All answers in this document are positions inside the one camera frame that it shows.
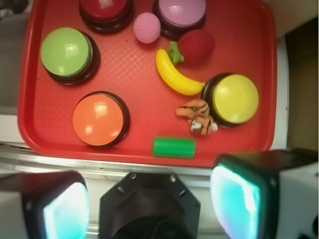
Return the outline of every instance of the red button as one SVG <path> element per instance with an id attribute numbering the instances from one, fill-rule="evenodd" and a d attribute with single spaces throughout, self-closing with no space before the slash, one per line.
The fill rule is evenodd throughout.
<path id="1" fill-rule="evenodd" d="M 125 10 L 128 0 L 80 0 L 83 10 L 101 21 L 113 20 Z"/>

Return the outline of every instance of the button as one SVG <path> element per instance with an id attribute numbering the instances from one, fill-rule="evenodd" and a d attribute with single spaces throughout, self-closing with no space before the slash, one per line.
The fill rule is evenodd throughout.
<path id="1" fill-rule="evenodd" d="M 51 32 L 41 46 L 41 60 L 52 74 L 70 77 L 81 72 L 90 60 L 90 47 L 84 35 L 63 27 Z"/>
<path id="2" fill-rule="evenodd" d="M 128 0 L 80 0 L 82 9 L 96 20 L 112 20 L 120 16 Z"/>
<path id="3" fill-rule="evenodd" d="M 159 0 L 159 11 L 168 23 L 190 27 L 200 22 L 206 13 L 205 0 Z"/>
<path id="4" fill-rule="evenodd" d="M 77 104 L 72 122 L 75 133 L 86 144 L 111 147 L 126 135 L 130 115 L 118 96 L 110 92 L 94 92 Z"/>
<path id="5" fill-rule="evenodd" d="M 242 75 L 229 75 L 215 87 L 212 96 L 216 113 L 225 121 L 234 124 L 250 120 L 259 104 L 254 83 Z"/>
<path id="6" fill-rule="evenodd" d="M 134 16 L 133 0 L 80 0 L 84 23 L 99 33 L 114 33 L 127 27 Z"/>

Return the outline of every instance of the stuffed tiger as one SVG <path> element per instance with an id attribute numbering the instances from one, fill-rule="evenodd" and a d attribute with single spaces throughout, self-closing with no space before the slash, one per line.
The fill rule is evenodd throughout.
<path id="1" fill-rule="evenodd" d="M 192 100 L 176 109 L 176 115 L 187 118 L 190 129 L 201 135 L 211 134 L 218 130 L 217 124 L 209 114 L 208 103 L 204 100 Z"/>

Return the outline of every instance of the red tray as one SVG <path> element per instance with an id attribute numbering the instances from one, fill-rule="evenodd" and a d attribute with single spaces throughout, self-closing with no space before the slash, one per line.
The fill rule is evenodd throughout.
<path id="1" fill-rule="evenodd" d="M 135 17 L 152 10 L 153 1 L 134 0 Z M 261 0 L 207 0 L 204 29 L 216 39 L 216 48 L 205 64 L 178 70 L 207 82 L 217 74 L 233 72 L 256 85 L 260 105 L 255 116 L 234 128 L 220 128 L 209 136 L 190 132 L 175 109 L 197 97 L 180 95 L 160 78 L 155 65 L 159 48 L 169 48 L 160 37 L 152 44 L 139 43 L 133 22 L 115 34 L 89 30 L 79 14 L 78 0 L 35 0 L 24 49 L 18 123 L 25 142 L 36 152 L 54 157 L 124 163 L 212 167 L 222 153 L 268 150 L 272 144 L 276 110 L 276 36 L 274 22 Z M 81 86 L 64 86 L 52 80 L 43 67 L 39 50 L 44 38 L 59 27 L 88 33 L 101 51 L 96 76 Z M 72 112 L 79 100 L 93 91 L 121 97 L 131 114 L 128 135 L 109 149 L 84 144 L 73 131 Z M 155 136 L 194 138 L 193 159 L 154 158 Z"/>

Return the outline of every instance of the toy banana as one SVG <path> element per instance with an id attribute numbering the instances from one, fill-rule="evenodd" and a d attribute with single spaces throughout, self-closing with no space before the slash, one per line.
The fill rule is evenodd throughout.
<path id="1" fill-rule="evenodd" d="M 192 80 L 181 74 L 173 65 L 168 53 L 164 49 L 158 50 L 156 54 L 156 67 L 162 79 L 175 91 L 194 96 L 199 94 L 205 83 Z"/>

